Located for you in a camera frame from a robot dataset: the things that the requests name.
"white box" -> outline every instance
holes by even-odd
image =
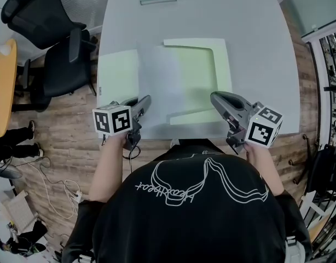
[[[251,119],[246,141],[269,148],[279,134],[283,115],[269,106],[264,106]]]
[[[95,131],[104,135],[117,135],[132,129],[131,107],[105,105],[92,110]]]

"white table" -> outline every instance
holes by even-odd
[[[135,49],[137,42],[162,45],[171,38],[224,38],[233,92],[260,101],[285,119],[280,133],[299,131],[299,81],[289,30],[277,0],[177,0],[140,5],[139,0],[108,0],[102,27],[101,56]],[[106,84],[111,71],[98,75],[97,104],[111,102]],[[223,137],[223,124],[182,126],[174,134]],[[170,138],[170,130],[143,130],[145,139]]]

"person's leg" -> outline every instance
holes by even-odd
[[[47,231],[48,229],[42,224],[42,222],[37,220],[36,223],[34,223],[33,231],[22,233],[19,237],[25,238],[32,244],[35,244],[47,233]]]
[[[10,146],[0,146],[0,161],[11,158],[13,150]]]
[[[12,147],[12,156],[15,158],[26,158],[40,156],[38,144],[33,145],[17,145]]]
[[[30,121],[28,128],[8,130],[5,135],[0,138],[0,145],[15,146],[27,139],[34,138],[34,122]]]

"shoe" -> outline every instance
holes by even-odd
[[[30,121],[29,125],[28,125],[28,129],[31,129],[33,132],[33,137],[31,139],[34,139],[35,135],[34,135],[34,130],[36,129],[36,124],[34,123],[34,121]]]
[[[42,158],[42,157],[44,156],[44,151],[43,151],[43,149],[40,148],[39,143],[34,143],[34,145],[37,145],[37,146],[38,146],[38,148],[39,148],[38,156],[39,156],[39,158]]]
[[[174,145],[180,145],[178,139],[172,139],[172,141],[170,142],[170,149],[172,149]]]

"light green paper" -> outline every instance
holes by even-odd
[[[232,92],[228,55],[223,39],[174,39],[164,44],[181,63],[188,114],[170,118],[170,124],[209,123],[222,120],[210,102],[215,90]],[[137,50],[99,57],[98,106],[111,101],[121,103],[138,96]]]
[[[197,109],[195,113],[171,117],[170,124],[221,121],[223,118],[211,104],[210,94],[216,90],[232,92],[225,40],[210,38],[168,39],[164,40],[164,45],[176,48],[184,72],[189,109]],[[198,56],[202,52],[208,54],[204,59]]]

